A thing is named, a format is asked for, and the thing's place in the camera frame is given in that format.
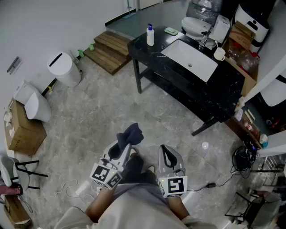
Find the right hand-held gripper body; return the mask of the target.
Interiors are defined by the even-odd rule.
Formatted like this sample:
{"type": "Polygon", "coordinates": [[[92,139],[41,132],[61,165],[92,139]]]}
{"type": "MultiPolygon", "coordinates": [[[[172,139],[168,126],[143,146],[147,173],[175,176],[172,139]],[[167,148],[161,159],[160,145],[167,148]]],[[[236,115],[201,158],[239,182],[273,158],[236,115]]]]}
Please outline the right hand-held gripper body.
{"type": "Polygon", "coordinates": [[[176,170],[158,178],[158,186],[164,198],[180,197],[187,192],[187,176],[184,170],[176,170]]]}

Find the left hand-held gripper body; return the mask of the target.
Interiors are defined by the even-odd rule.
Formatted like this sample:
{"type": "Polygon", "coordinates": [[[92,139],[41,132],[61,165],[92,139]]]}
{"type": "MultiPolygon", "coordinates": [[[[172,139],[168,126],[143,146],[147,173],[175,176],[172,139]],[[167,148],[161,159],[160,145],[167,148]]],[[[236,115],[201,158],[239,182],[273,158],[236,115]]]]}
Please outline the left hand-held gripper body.
{"type": "Polygon", "coordinates": [[[118,158],[104,155],[98,163],[94,163],[90,178],[101,187],[114,189],[122,180],[124,156],[118,158]]]}

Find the dark blue cloth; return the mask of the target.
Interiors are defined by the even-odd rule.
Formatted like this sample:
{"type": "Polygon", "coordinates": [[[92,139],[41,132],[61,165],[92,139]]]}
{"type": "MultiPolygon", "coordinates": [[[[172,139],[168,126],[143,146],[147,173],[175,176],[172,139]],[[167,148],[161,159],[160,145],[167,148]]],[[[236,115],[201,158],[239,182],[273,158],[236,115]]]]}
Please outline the dark blue cloth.
{"type": "Polygon", "coordinates": [[[123,133],[118,133],[116,137],[121,152],[124,151],[128,144],[138,145],[144,139],[143,132],[139,128],[138,123],[131,124],[123,133]]]}

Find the white bottle with blue cap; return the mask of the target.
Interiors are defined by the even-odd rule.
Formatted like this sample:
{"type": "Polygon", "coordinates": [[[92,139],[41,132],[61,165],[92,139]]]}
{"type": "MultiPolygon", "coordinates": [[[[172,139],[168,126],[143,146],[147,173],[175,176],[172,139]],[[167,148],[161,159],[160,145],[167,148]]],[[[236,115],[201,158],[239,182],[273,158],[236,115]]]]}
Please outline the white bottle with blue cap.
{"type": "Polygon", "coordinates": [[[148,28],[147,28],[147,45],[149,46],[154,46],[154,30],[153,30],[153,25],[151,23],[148,23],[148,28]]]}

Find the person's right forearm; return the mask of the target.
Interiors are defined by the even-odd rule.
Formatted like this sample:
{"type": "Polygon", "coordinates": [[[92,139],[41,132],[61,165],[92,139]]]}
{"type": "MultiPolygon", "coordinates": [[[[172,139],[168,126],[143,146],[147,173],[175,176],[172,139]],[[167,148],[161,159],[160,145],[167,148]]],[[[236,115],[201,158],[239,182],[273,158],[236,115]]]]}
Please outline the person's right forearm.
{"type": "Polygon", "coordinates": [[[187,211],[180,197],[168,198],[168,204],[171,211],[179,220],[183,220],[189,216],[189,212],[187,211]]]}

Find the person's left forearm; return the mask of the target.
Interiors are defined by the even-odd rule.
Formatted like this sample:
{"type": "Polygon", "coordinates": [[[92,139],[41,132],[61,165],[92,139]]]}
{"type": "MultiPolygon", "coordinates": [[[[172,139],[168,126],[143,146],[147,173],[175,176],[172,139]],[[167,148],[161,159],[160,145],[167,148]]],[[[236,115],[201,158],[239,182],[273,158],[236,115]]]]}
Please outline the person's left forearm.
{"type": "Polygon", "coordinates": [[[92,222],[97,223],[102,214],[110,206],[114,199],[114,192],[116,188],[102,189],[95,200],[87,207],[85,214],[91,219],[92,222]]]}

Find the person's left leg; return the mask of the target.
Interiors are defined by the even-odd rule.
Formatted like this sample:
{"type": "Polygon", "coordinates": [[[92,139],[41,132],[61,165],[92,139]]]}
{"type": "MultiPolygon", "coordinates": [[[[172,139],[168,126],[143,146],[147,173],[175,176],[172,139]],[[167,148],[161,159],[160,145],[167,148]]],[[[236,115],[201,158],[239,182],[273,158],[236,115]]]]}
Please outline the person's left leg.
{"type": "Polygon", "coordinates": [[[125,169],[122,172],[120,184],[140,183],[142,169],[143,159],[138,153],[131,154],[129,161],[125,164],[125,169]]]}

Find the person's leg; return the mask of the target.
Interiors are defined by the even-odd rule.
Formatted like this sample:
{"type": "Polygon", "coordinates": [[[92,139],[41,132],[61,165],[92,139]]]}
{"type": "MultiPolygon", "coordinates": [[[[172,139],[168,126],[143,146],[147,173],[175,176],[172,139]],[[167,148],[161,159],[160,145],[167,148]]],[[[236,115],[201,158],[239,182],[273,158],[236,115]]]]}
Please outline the person's leg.
{"type": "Polygon", "coordinates": [[[143,159],[138,153],[131,154],[129,161],[125,164],[125,169],[122,172],[120,184],[140,183],[142,169],[143,159]]]}
{"type": "Polygon", "coordinates": [[[140,181],[142,183],[149,183],[158,186],[154,165],[150,165],[146,168],[145,172],[140,175],[140,181]]]}

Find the person's right leg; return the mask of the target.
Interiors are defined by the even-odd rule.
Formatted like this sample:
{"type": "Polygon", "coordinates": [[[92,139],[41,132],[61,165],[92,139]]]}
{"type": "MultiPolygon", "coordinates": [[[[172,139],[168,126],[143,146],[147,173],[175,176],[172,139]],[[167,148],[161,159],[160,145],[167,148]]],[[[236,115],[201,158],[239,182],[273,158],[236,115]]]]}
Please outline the person's right leg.
{"type": "Polygon", "coordinates": [[[142,183],[149,183],[158,186],[154,165],[150,165],[146,168],[145,172],[140,175],[140,181],[142,183]]]}

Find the person's light grey shirt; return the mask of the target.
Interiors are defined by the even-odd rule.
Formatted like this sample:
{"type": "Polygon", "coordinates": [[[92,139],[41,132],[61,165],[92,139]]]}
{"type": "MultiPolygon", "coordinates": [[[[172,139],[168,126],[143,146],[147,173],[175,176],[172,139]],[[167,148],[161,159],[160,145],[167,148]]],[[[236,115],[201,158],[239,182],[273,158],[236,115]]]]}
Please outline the person's light grey shirt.
{"type": "Polygon", "coordinates": [[[191,216],[180,220],[164,204],[145,202],[125,193],[103,213],[97,223],[72,207],[54,229],[217,229],[191,216]]]}

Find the low wooden shelf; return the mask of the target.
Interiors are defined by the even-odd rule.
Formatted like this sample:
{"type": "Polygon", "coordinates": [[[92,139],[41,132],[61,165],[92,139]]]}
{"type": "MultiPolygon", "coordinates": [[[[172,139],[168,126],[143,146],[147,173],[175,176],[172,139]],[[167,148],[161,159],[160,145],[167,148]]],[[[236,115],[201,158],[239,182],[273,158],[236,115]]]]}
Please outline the low wooden shelf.
{"type": "Polygon", "coordinates": [[[232,116],[224,123],[242,140],[250,141],[256,148],[261,149],[260,135],[261,131],[254,123],[254,118],[249,112],[241,111],[240,121],[238,116],[232,116]]]}

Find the brown cardboard box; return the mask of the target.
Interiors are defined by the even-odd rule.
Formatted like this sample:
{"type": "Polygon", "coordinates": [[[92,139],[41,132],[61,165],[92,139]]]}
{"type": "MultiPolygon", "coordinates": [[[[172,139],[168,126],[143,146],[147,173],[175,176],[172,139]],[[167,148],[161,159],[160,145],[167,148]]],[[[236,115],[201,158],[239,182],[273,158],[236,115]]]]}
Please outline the brown cardboard box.
{"type": "Polygon", "coordinates": [[[34,155],[46,138],[42,122],[28,119],[24,105],[14,99],[8,107],[13,117],[11,126],[6,127],[4,124],[7,148],[17,153],[34,155]]]}

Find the black marble vanity table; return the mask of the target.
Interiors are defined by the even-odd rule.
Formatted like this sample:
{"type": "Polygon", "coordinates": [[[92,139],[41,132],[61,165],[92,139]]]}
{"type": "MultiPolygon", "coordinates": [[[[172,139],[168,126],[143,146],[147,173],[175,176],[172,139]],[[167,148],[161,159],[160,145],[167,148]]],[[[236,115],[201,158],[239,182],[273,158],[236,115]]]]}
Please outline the black marble vanity table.
{"type": "Polygon", "coordinates": [[[203,121],[203,125],[193,132],[196,136],[212,125],[225,122],[233,116],[245,77],[227,61],[216,60],[213,52],[204,48],[200,52],[218,64],[209,80],[204,82],[161,53],[178,39],[199,51],[198,43],[183,33],[172,36],[164,29],[165,26],[155,28],[152,47],[147,45],[146,34],[138,36],[128,44],[137,90],[139,93],[142,92],[141,79],[146,78],[187,107],[203,121]]]}

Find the white round bin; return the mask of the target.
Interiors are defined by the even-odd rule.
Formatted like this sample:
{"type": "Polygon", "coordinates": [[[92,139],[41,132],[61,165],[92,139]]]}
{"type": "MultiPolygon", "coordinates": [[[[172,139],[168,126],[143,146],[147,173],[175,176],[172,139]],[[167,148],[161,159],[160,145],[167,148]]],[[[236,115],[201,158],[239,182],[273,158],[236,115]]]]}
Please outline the white round bin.
{"type": "Polygon", "coordinates": [[[47,68],[55,78],[68,87],[75,87],[81,81],[81,75],[72,58],[65,52],[57,52],[47,63],[47,68]]]}

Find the grey chair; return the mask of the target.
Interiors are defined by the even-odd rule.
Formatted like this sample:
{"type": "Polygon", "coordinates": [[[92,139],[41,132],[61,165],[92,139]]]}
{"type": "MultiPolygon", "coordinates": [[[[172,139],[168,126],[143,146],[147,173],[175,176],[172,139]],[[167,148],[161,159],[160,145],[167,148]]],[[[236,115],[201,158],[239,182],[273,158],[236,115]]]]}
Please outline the grey chair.
{"type": "Polygon", "coordinates": [[[30,176],[47,178],[48,175],[28,170],[26,166],[31,164],[38,165],[39,160],[19,162],[16,158],[0,156],[0,173],[5,185],[11,187],[18,181],[24,191],[27,189],[39,190],[40,187],[30,186],[30,176]]]}

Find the small cardboard box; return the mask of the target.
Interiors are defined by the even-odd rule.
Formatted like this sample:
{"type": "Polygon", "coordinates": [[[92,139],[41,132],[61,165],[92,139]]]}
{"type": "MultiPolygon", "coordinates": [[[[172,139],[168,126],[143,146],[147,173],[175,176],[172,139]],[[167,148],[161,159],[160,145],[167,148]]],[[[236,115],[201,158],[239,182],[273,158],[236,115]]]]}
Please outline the small cardboard box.
{"type": "Polygon", "coordinates": [[[4,212],[15,229],[26,229],[31,223],[17,195],[5,195],[4,212]]]}

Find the white desk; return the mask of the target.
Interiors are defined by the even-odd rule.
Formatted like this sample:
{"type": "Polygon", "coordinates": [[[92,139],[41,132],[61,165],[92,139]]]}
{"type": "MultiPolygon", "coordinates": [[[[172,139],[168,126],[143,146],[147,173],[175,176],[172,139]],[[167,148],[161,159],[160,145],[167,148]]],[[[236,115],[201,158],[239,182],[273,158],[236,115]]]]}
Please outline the white desk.
{"type": "Polygon", "coordinates": [[[286,153],[286,130],[270,135],[268,146],[257,151],[260,157],[276,156],[286,153]]]}

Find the wooden steps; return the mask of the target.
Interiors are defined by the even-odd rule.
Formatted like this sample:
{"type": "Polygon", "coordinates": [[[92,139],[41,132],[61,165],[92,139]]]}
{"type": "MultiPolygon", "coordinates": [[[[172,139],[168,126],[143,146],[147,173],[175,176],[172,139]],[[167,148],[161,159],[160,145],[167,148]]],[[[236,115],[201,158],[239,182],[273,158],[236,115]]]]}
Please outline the wooden steps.
{"type": "Polygon", "coordinates": [[[127,47],[129,42],[123,36],[105,31],[94,38],[93,50],[87,48],[84,55],[114,75],[131,60],[127,47]]]}

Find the toilet brush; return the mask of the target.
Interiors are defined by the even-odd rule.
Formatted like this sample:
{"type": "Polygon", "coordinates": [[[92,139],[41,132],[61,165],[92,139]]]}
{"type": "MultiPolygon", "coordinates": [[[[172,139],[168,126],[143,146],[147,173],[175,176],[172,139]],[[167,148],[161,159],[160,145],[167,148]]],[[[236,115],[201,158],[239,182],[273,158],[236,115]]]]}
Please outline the toilet brush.
{"type": "Polygon", "coordinates": [[[71,54],[71,56],[72,56],[72,58],[73,58],[73,62],[74,62],[75,64],[78,64],[78,63],[79,63],[79,60],[73,55],[73,53],[72,53],[71,50],[70,50],[69,52],[70,52],[70,54],[71,54]]]}

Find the crumpled white tissue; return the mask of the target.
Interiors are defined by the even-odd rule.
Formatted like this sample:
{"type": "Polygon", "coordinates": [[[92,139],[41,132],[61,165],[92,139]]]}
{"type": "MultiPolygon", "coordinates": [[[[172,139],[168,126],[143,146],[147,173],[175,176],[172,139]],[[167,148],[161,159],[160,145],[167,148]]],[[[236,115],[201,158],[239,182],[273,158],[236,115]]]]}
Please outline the crumpled white tissue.
{"type": "Polygon", "coordinates": [[[11,108],[7,107],[5,112],[4,112],[4,123],[6,127],[11,126],[12,124],[12,110],[11,108]]]}

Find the large open cardboard box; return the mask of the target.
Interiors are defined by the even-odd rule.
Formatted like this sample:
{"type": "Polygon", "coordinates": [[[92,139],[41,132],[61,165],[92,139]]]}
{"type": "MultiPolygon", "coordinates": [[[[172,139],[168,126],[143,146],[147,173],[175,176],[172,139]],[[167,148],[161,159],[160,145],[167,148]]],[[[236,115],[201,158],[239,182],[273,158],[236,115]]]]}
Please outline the large open cardboard box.
{"type": "MultiPolygon", "coordinates": [[[[227,51],[227,48],[229,46],[229,44],[233,44],[235,46],[240,46],[242,47],[239,43],[235,42],[234,40],[228,38],[222,48],[225,50],[225,52],[227,51]]],[[[237,66],[236,64],[232,63],[225,55],[225,60],[231,65],[233,66],[239,73],[241,73],[244,77],[245,77],[245,81],[244,81],[244,85],[243,85],[243,89],[241,92],[242,96],[246,96],[250,90],[256,85],[257,83],[257,75],[258,75],[258,68],[257,70],[253,73],[253,74],[247,74],[243,69],[241,69],[239,66],[237,66]]]]}

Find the white sink basin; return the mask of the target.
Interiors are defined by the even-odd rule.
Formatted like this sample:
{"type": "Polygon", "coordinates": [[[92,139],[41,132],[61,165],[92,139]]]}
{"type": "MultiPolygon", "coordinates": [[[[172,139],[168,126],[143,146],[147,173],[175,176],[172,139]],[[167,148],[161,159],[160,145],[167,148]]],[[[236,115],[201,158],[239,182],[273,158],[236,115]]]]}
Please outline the white sink basin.
{"type": "Polygon", "coordinates": [[[218,64],[205,54],[181,40],[176,40],[161,52],[177,62],[204,82],[214,73],[218,64]]]}

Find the white cup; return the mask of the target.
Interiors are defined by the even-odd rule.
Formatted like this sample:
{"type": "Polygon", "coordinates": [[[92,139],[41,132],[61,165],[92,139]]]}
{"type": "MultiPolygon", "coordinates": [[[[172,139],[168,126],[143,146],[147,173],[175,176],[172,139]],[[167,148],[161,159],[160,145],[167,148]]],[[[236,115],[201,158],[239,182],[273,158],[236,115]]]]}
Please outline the white cup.
{"type": "Polygon", "coordinates": [[[214,52],[214,58],[218,61],[225,60],[225,50],[223,48],[217,47],[216,51],[214,52]]]}

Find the white appliance with black band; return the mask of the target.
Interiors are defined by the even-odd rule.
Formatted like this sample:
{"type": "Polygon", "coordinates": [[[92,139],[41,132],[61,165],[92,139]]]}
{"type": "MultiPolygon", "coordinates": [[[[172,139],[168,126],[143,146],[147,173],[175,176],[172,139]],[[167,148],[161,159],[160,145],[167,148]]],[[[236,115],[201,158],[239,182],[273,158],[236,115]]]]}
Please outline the white appliance with black band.
{"type": "Polygon", "coordinates": [[[268,86],[260,91],[268,106],[276,106],[286,100],[286,75],[277,76],[268,86]]]}

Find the clear plastic bags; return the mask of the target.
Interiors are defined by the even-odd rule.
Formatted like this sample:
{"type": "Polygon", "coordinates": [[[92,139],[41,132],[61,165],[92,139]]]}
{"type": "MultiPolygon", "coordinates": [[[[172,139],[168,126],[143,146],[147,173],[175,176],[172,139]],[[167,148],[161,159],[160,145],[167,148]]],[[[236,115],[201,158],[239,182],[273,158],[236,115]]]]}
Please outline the clear plastic bags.
{"type": "Polygon", "coordinates": [[[233,44],[229,44],[226,57],[249,75],[257,70],[260,62],[260,59],[251,56],[249,50],[233,44]]]}

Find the chrome faucet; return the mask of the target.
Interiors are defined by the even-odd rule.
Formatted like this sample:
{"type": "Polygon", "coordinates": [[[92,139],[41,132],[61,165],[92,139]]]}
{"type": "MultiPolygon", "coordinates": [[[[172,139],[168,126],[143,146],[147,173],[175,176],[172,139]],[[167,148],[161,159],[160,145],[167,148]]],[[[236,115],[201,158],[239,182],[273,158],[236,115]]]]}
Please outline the chrome faucet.
{"type": "Polygon", "coordinates": [[[199,41],[199,45],[198,45],[199,51],[203,51],[204,47],[206,46],[206,43],[207,43],[207,40],[208,40],[208,37],[209,37],[210,33],[211,33],[210,30],[201,32],[203,37],[199,41]]]}

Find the mop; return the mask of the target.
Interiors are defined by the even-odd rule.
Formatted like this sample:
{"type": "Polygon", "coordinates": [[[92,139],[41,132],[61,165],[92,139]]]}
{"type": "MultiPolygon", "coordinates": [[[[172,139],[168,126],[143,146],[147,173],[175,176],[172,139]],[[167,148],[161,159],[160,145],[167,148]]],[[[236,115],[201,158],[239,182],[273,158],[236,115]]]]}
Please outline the mop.
{"type": "Polygon", "coordinates": [[[130,18],[131,16],[134,16],[136,14],[136,10],[135,9],[131,10],[131,6],[129,4],[129,0],[127,0],[127,9],[128,9],[128,12],[123,15],[123,17],[122,17],[123,19],[130,18]]]}

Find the white toilet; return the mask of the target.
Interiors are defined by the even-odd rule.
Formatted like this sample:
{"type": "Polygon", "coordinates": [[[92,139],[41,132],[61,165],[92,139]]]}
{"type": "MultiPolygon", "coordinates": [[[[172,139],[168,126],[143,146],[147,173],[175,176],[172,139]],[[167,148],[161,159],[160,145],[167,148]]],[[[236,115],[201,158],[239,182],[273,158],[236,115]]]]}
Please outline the white toilet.
{"type": "Polygon", "coordinates": [[[186,35],[194,40],[199,41],[204,32],[210,32],[209,38],[218,43],[223,43],[230,29],[229,19],[222,15],[218,15],[214,25],[194,17],[183,18],[181,25],[186,35]]]}

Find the red-printed cardboard box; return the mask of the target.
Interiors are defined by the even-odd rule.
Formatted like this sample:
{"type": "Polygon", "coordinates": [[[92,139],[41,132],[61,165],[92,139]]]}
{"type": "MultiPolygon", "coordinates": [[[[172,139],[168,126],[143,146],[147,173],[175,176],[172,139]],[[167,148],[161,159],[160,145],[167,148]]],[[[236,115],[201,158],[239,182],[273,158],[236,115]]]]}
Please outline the red-printed cardboard box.
{"type": "Polygon", "coordinates": [[[239,43],[244,49],[249,50],[255,33],[248,27],[237,21],[229,34],[229,38],[239,43]]]}

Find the white door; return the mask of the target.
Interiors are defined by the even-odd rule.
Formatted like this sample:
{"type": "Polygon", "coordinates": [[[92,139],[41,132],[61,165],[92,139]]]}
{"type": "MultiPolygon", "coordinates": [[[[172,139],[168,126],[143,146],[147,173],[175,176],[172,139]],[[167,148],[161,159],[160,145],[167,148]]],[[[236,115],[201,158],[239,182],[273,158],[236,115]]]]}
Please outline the white door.
{"type": "Polygon", "coordinates": [[[138,9],[142,10],[148,8],[150,6],[163,3],[164,0],[137,0],[138,2],[138,9]]]}

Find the plastic-wrapped grey toilet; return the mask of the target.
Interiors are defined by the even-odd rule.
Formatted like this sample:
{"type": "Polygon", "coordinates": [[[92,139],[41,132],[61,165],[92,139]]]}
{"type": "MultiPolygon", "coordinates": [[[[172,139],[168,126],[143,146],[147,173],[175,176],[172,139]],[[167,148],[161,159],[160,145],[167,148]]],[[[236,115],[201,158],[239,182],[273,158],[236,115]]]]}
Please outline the plastic-wrapped grey toilet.
{"type": "Polygon", "coordinates": [[[190,0],[186,16],[214,25],[220,14],[222,3],[223,0],[190,0]]]}

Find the black frame chair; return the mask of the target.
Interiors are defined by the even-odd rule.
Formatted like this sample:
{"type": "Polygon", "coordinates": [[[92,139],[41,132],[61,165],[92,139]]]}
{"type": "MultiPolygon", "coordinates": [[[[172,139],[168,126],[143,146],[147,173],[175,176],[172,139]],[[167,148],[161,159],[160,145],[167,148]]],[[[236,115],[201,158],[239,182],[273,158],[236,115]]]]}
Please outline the black frame chair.
{"type": "Polygon", "coordinates": [[[236,193],[239,197],[247,202],[247,207],[242,213],[236,215],[225,214],[232,224],[244,225],[245,229],[266,229],[272,223],[282,229],[283,223],[279,223],[279,217],[284,212],[279,213],[282,203],[280,196],[269,191],[258,191],[248,189],[248,194],[254,198],[250,201],[240,193],[236,193]]]}

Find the grey wall fixture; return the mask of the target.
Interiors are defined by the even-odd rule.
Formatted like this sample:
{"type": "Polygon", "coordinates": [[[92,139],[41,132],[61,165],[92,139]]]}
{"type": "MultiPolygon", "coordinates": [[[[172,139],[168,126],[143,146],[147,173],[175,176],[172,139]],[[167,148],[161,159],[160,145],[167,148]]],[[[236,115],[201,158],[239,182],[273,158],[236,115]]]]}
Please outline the grey wall fixture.
{"type": "Polygon", "coordinates": [[[20,57],[16,57],[15,60],[11,63],[11,65],[9,66],[9,68],[7,69],[7,73],[9,75],[12,75],[16,72],[16,70],[20,67],[20,65],[22,64],[22,60],[20,57]]]}

